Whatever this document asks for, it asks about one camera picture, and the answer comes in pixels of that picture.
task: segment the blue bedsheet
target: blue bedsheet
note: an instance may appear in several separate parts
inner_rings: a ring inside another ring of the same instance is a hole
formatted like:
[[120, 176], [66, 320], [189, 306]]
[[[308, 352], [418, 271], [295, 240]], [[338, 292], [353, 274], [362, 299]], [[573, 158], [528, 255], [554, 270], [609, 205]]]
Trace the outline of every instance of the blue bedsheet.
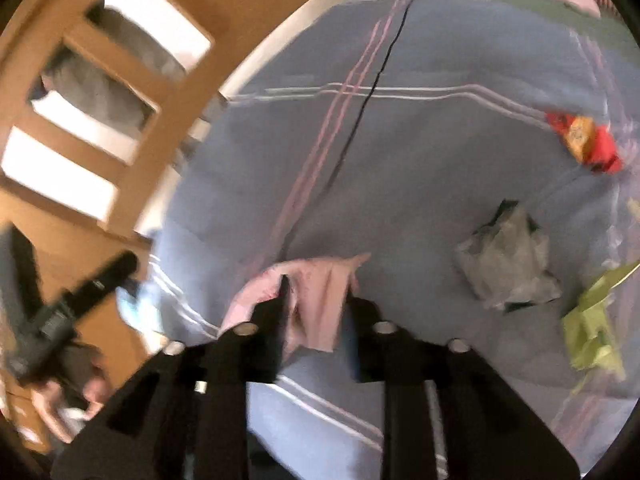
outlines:
[[[467, 339], [588, 470], [640, 394], [637, 278], [609, 307], [625, 382], [595, 372], [572, 395], [584, 375], [560, 319], [603, 265], [640, 256], [626, 207], [640, 197], [637, 58], [501, 2], [334, 7], [230, 103], [186, 171], [154, 261], [169, 336], [210, 340], [279, 258], [368, 252], [364, 297], [420, 338]], [[628, 169], [578, 166], [547, 110], [610, 123]], [[505, 198], [550, 237], [564, 293], [504, 316], [474, 297], [454, 248]], [[299, 352], [282, 374], [250, 390], [250, 427], [274, 455], [303, 480], [378, 478], [382, 390], [350, 378], [343, 342]]]

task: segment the person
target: person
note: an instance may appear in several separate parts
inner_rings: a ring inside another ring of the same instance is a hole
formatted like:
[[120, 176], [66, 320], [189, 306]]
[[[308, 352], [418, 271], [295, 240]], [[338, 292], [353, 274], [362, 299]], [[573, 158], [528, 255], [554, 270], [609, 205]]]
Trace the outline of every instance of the person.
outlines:
[[113, 394], [101, 352], [91, 345], [67, 344], [52, 366], [31, 385], [31, 402], [47, 429], [70, 444]]
[[[87, 19], [150, 70], [171, 82], [184, 77], [186, 71], [174, 56], [117, 10], [105, 7], [104, 0], [88, 11]], [[29, 99], [43, 99], [51, 91], [58, 92], [89, 117], [133, 139], [141, 137], [146, 122], [155, 113], [132, 89], [66, 46], [49, 60], [31, 88]]]

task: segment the crumpled plastic bag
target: crumpled plastic bag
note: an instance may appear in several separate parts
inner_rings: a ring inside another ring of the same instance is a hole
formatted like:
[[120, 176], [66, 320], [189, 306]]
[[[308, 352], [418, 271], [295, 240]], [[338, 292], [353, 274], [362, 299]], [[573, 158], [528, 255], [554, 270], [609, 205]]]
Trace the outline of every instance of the crumpled plastic bag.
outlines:
[[512, 312], [560, 297], [546, 270], [549, 239], [517, 201], [503, 200], [494, 218], [456, 248], [462, 271], [484, 306]]

